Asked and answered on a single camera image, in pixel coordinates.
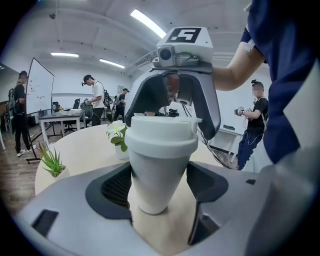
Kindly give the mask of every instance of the white lid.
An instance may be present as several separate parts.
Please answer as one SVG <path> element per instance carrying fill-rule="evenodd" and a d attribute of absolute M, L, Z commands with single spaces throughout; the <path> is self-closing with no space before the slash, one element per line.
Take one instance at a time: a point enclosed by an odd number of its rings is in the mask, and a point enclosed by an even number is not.
<path fill-rule="evenodd" d="M 179 158 L 198 148 L 195 117 L 133 116 L 125 133 L 129 150 L 155 158 Z"/>

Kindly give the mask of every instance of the fluorescent light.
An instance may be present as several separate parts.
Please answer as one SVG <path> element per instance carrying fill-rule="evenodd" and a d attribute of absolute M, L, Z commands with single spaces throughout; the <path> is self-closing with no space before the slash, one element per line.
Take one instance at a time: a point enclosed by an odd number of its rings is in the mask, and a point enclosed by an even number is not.
<path fill-rule="evenodd" d="M 79 57 L 79 54 L 65 53 L 65 52 L 51 52 L 52 56 L 66 56 L 66 57 Z"/>
<path fill-rule="evenodd" d="M 130 14 L 132 17 L 136 18 L 138 21 L 142 22 L 144 25 L 146 25 L 149 29 L 153 30 L 159 37 L 164 38 L 166 33 L 151 19 L 149 19 L 146 15 L 144 15 L 142 12 L 135 9 Z"/>
<path fill-rule="evenodd" d="M 101 61 L 101 62 L 104 62 L 104 63 L 107 63 L 107 64 L 110 64 L 110 65 L 114 65 L 114 66 L 116 66 L 116 67 L 118 67 L 118 68 L 122 68 L 122 69 L 125 68 L 125 66 L 122 66 L 122 65 L 120 65 L 120 64 L 111 62 L 111 61 L 109 61 L 109 60 L 105 60 L 105 59 L 103 59 L 103 58 L 101 58 L 100 61 Z"/>

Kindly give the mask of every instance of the black cap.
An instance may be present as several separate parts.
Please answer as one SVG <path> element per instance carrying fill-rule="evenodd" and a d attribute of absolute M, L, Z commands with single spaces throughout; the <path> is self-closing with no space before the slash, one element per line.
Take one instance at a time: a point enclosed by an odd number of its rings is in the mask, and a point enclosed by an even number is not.
<path fill-rule="evenodd" d="M 89 78 L 91 78 L 90 74 L 85 75 L 83 78 L 83 82 L 86 83 Z"/>
<path fill-rule="evenodd" d="M 22 77 L 22 76 L 28 77 L 27 71 L 25 71 L 25 70 L 21 71 L 21 72 L 19 73 L 19 77 Z"/>
<path fill-rule="evenodd" d="M 259 85 L 262 89 L 264 89 L 263 83 L 257 81 L 256 79 L 255 79 L 255 80 L 252 80 L 252 81 L 251 81 L 251 84 L 252 84 L 252 87 L 254 87 L 255 85 Z"/>

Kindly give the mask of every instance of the round table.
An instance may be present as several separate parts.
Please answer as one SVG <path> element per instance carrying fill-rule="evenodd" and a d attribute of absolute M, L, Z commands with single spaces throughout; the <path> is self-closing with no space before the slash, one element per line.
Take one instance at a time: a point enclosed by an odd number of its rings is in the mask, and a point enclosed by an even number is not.
<path fill-rule="evenodd" d="M 109 142 L 106 132 L 106 124 L 85 128 L 63 137 L 49 147 L 60 153 L 60 159 L 68 167 L 71 176 L 127 162 L 128 158 L 117 159 L 115 146 Z M 201 142 L 190 160 L 221 166 Z M 35 175 L 36 195 L 55 182 L 43 167 L 45 166 L 41 161 Z M 186 177 L 184 173 L 167 209 L 159 215 L 148 215 L 140 210 L 133 184 L 128 194 L 134 229 L 164 256 L 175 255 L 188 248 L 187 241 L 194 221 L 196 199 Z"/>

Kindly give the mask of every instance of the coffee cup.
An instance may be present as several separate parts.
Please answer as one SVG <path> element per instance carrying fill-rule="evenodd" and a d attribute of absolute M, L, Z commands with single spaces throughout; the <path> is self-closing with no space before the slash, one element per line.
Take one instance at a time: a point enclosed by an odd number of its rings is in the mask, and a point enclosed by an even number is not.
<path fill-rule="evenodd" d="M 166 209 L 198 148 L 195 117 L 133 116 L 126 130 L 137 204 L 147 214 Z"/>

